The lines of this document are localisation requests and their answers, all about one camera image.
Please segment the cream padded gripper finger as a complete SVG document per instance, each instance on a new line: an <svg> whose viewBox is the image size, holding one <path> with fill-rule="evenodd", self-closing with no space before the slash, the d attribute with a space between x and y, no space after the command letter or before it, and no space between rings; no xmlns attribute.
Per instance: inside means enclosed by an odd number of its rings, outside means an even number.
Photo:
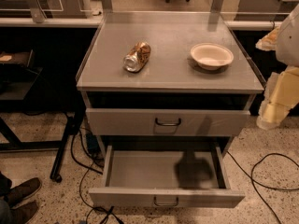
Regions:
<svg viewBox="0 0 299 224"><path fill-rule="evenodd" d="M290 110L299 104L299 68L288 66L285 71L272 73L266 82L264 99L256 124L264 130L280 125Z"/></svg>

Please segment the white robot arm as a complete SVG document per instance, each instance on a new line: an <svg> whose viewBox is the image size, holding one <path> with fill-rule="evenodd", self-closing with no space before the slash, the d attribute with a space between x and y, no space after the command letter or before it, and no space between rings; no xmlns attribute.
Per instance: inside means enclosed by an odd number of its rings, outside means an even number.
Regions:
<svg viewBox="0 0 299 224"><path fill-rule="evenodd" d="M273 72L266 82L256 123L259 128L270 130L278 127L299 104L299 5L256 47L274 50L277 60L287 65L280 74Z"/></svg>

